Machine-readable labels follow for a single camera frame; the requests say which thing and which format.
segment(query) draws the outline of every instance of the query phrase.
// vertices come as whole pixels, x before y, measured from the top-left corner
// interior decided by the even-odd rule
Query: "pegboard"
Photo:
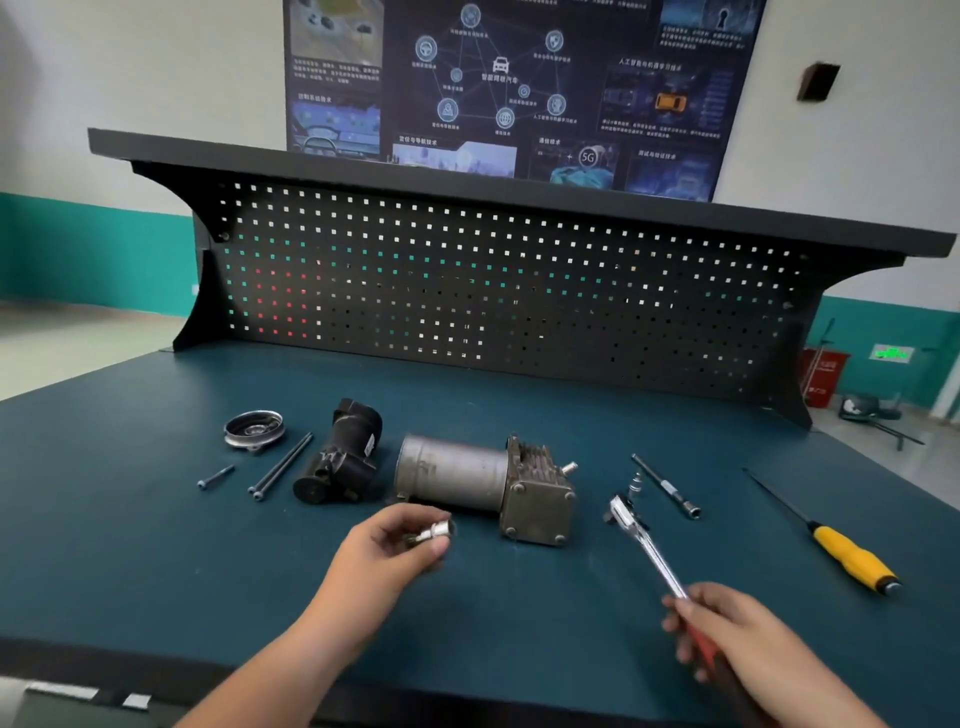
[[[175,349],[227,336],[759,404],[806,426],[798,358],[823,291],[951,244],[141,134],[91,131],[93,146],[202,222]]]

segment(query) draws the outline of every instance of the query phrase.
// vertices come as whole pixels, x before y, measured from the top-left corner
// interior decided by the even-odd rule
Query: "wall speaker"
[[[840,66],[833,63],[816,62],[811,65],[804,71],[797,101],[826,101],[839,72]]]

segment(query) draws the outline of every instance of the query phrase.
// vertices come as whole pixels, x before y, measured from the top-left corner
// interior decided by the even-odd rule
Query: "red ratchet handle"
[[[690,624],[686,626],[686,634],[696,643],[701,662],[709,671],[711,681],[727,698],[737,722],[743,728],[780,728],[780,724],[763,710],[743,687],[727,656],[713,640]]]

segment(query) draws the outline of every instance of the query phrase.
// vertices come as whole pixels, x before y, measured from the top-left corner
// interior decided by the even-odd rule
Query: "black motor housing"
[[[383,419],[372,407],[342,399],[333,411],[333,428],[294,482],[294,495],[304,503],[362,500],[376,474],[370,456],[380,443]]]

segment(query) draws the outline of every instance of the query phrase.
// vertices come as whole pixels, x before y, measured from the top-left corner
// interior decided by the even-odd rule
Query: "red bin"
[[[803,385],[806,373],[810,368],[810,362],[816,355],[816,349],[804,349],[800,357],[800,383]],[[830,398],[836,391],[837,383],[840,381],[840,375],[843,374],[843,368],[850,358],[848,353],[831,352],[824,349],[820,355],[820,361],[817,363],[817,371],[813,373],[813,378],[804,392],[804,399],[811,407],[829,407]]]

